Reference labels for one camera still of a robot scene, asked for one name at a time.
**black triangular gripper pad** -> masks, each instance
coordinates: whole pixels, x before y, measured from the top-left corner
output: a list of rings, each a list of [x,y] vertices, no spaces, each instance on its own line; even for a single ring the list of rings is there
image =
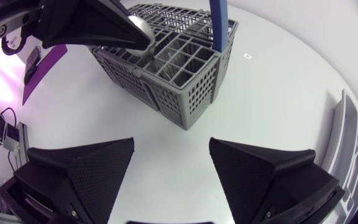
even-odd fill
[[[236,224],[249,223],[276,175],[313,163],[315,153],[279,151],[211,138],[215,169]]]

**white table surface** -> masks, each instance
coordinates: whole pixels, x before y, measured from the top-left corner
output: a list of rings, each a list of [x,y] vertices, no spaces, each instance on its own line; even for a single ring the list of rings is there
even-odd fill
[[[205,0],[161,3],[209,10]],[[17,107],[32,147],[134,137],[135,153],[109,223],[234,223],[209,156],[210,137],[288,151],[314,149],[315,163],[322,163],[334,107],[342,89],[352,95],[351,90],[296,37],[249,12],[228,10],[239,27],[227,75],[216,101],[188,131],[115,85],[84,46],[68,45],[68,53]]]

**purple panel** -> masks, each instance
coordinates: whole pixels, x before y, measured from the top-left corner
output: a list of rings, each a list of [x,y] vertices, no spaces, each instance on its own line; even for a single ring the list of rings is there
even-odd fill
[[[55,46],[38,64],[37,71],[30,79],[27,85],[24,86],[23,92],[23,104],[27,101],[31,93],[37,87],[38,83],[41,82],[43,77],[49,72],[49,70],[65,55],[67,52],[66,45]]]

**dish rack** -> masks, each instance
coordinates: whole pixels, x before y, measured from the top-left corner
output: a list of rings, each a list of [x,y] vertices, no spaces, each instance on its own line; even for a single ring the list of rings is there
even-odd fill
[[[238,23],[228,20],[228,43],[218,52],[213,50],[209,11],[161,4],[138,4],[128,10],[153,29],[155,60],[117,47],[88,48],[114,83],[189,129],[218,94]]]
[[[339,180],[345,190],[328,223],[349,223],[358,209],[358,109],[343,90],[335,107],[333,129],[322,168]]]

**metal spoon head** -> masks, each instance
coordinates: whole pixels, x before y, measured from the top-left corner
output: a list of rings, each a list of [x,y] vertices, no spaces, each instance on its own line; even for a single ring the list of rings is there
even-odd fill
[[[143,31],[143,33],[147,35],[150,39],[150,44],[145,50],[127,49],[127,51],[137,57],[148,57],[153,55],[155,51],[155,35],[153,29],[144,19],[140,17],[128,16],[128,19],[130,19],[141,31]]]

